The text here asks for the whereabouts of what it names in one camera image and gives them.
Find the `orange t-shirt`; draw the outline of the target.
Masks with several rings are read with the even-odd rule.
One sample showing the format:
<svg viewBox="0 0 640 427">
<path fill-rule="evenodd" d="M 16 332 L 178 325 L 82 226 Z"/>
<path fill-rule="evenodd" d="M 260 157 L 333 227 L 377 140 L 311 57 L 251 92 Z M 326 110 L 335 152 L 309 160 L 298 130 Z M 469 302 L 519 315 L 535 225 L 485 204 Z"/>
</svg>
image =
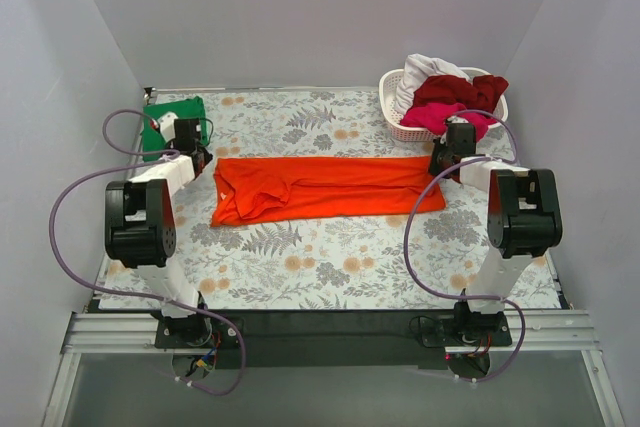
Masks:
<svg viewBox="0 0 640 427">
<path fill-rule="evenodd" d="M 433 177 L 429 156 L 223 158 L 211 225 L 406 215 Z"/>
</svg>

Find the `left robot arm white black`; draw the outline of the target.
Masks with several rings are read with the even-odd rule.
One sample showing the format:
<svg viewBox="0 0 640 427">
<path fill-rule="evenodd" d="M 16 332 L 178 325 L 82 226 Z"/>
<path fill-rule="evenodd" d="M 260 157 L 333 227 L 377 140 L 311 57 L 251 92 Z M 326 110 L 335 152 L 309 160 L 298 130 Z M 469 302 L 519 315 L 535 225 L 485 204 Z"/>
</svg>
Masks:
<svg viewBox="0 0 640 427">
<path fill-rule="evenodd" d="M 154 165 L 127 181 L 111 182 L 105 191 L 105 249 L 109 258 L 135 271 L 161 298 L 160 320 L 172 336 L 193 347 L 213 333 L 211 320 L 190 309 L 204 301 L 175 256 L 177 231 L 172 197 L 194 181 L 211 161 L 202 145 L 196 118 L 169 112 L 151 123 L 173 160 Z"/>
</svg>

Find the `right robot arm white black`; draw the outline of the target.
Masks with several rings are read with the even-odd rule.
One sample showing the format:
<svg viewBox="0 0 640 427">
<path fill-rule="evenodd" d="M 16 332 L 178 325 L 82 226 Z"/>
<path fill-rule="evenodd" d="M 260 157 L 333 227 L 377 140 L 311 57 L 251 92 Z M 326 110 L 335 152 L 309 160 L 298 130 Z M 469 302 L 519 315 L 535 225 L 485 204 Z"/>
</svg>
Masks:
<svg viewBox="0 0 640 427">
<path fill-rule="evenodd" d="M 475 280 L 463 289 L 465 298 L 442 319 L 443 334 L 469 345 L 490 340 L 508 345 L 506 299 L 533 260 L 562 238 L 555 174 L 482 159 L 469 123 L 450 123 L 444 138 L 434 142 L 429 173 L 446 169 L 448 178 L 488 194 L 490 247 Z"/>
</svg>

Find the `folded green t-shirt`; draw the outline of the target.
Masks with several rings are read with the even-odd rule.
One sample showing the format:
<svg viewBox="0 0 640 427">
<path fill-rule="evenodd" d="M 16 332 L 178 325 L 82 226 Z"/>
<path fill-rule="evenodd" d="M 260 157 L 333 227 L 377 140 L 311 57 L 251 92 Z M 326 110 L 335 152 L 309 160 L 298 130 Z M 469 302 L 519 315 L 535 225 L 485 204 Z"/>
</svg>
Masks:
<svg viewBox="0 0 640 427">
<path fill-rule="evenodd" d="M 180 120 L 197 119 L 200 125 L 200 143 L 204 147 L 208 146 L 210 129 L 207 126 L 204 100 L 201 97 L 195 96 L 168 103 L 148 105 L 143 112 L 157 122 L 160 122 L 161 118 L 169 113 L 175 114 Z M 172 148 L 175 138 L 174 128 L 166 129 L 165 133 L 162 130 L 163 127 L 160 129 L 152 127 L 148 119 L 143 121 L 142 151 L 145 152 L 144 162 L 156 161 L 160 158 L 158 151 Z"/>
</svg>

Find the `magenta pink t-shirt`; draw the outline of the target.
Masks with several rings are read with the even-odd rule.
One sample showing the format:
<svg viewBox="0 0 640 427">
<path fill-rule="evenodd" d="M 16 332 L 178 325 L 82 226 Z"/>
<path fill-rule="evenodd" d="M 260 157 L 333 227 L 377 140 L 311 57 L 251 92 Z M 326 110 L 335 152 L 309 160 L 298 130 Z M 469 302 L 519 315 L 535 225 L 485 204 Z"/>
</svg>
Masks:
<svg viewBox="0 0 640 427">
<path fill-rule="evenodd" d="M 488 132 L 489 127 L 495 123 L 493 118 L 483 114 L 469 112 L 461 103 L 444 104 L 430 102 L 423 106 L 410 108 L 400 121 L 403 127 L 425 128 L 437 136 L 442 136 L 447 131 L 447 121 L 454 117 L 456 120 L 464 119 L 475 128 L 476 139 L 481 140 Z"/>
</svg>

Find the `dark red t-shirt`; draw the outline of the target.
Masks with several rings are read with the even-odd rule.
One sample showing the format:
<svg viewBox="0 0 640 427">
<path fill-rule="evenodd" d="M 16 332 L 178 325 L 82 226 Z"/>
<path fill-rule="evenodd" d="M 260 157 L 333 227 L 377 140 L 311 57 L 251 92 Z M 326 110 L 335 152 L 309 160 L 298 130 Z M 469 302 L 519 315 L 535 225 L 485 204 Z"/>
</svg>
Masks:
<svg viewBox="0 0 640 427">
<path fill-rule="evenodd" d="M 412 106 L 461 103 L 469 109 L 493 113 L 508 87 L 509 82 L 501 76 L 481 75 L 468 81 L 453 75 L 435 75 L 414 92 Z"/>
</svg>

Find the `white plastic laundry basket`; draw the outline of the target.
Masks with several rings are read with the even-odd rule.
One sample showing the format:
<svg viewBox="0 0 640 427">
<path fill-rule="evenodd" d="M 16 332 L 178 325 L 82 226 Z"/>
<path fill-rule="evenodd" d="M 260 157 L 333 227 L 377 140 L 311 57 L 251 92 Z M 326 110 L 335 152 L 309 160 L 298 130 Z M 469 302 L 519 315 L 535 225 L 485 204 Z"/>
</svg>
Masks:
<svg viewBox="0 0 640 427">
<path fill-rule="evenodd" d="M 489 75 L 489 72 L 477 67 L 460 67 L 470 78 Z M 417 127 L 404 127 L 400 125 L 402 116 L 396 112 L 396 89 L 404 76 L 403 69 L 394 69 L 385 73 L 379 81 L 378 93 L 381 111 L 384 120 L 391 133 L 391 136 L 398 141 L 404 142 L 430 142 L 439 136 L 433 134 L 428 129 Z M 506 122 L 509 117 L 509 108 L 505 95 L 503 94 L 493 112 L 494 115 Z"/>
</svg>

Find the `white t-shirt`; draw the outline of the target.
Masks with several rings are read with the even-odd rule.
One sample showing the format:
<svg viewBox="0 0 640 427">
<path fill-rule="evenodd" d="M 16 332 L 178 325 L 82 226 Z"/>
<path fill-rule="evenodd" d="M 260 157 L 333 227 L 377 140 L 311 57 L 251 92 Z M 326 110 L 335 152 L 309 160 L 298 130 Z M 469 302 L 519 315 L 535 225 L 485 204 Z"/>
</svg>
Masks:
<svg viewBox="0 0 640 427">
<path fill-rule="evenodd" d="M 396 87 L 395 111 L 404 116 L 413 104 L 416 90 L 429 77 L 440 75 L 451 75 L 471 81 L 470 77 L 453 63 L 417 53 L 409 55 L 405 60 L 401 80 Z"/>
</svg>

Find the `floral patterned table mat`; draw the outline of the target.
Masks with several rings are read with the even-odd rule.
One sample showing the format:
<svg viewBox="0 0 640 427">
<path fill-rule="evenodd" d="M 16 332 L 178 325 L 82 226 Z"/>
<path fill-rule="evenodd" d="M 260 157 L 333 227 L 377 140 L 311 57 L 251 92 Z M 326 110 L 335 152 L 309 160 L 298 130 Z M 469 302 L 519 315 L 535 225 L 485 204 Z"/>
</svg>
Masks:
<svg viewBox="0 0 640 427">
<path fill-rule="evenodd" d="M 375 91 L 203 95 L 215 159 L 258 156 L 411 157 Z M 403 215 L 212 227 L 216 189 L 203 173 L 173 200 L 175 255 L 213 309 L 449 308 L 487 254 L 487 197 L 442 185 L 445 209 Z"/>
</svg>

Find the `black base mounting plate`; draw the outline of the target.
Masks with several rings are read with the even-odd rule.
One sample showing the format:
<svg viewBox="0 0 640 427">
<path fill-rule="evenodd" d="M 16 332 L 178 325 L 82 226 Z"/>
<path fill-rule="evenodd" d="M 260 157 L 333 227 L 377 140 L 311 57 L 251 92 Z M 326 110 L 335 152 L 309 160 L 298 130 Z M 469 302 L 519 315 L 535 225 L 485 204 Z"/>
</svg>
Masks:
<svg viewBox="0 0 640 427">
<path fill-rule="evenodd" d="M 418 365 L 447 348 L 485 355 L 514 339 L 504 314 L 451 310 L 225 310 L 178 322 L 154 312 L 155 348 L 216 357 L 219 369 Z"/>
</svg>

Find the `aluminium frame rail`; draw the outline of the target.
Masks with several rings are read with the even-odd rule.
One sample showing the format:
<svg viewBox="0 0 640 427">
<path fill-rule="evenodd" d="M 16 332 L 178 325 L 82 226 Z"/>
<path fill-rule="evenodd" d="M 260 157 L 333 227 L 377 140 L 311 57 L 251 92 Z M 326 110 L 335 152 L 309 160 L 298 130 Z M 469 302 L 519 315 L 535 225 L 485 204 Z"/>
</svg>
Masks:
<svg viewBox="0 0 640 427">
<path fill-rule="evenodd" d="M 598 351 L 589 314 L 580 310 L 527 310 L 526 351 Z M 158 322 L 148 313 L 84 313 L 71 317 L 64 353 L 141 353 L 153 349 Z"/>
</svg>

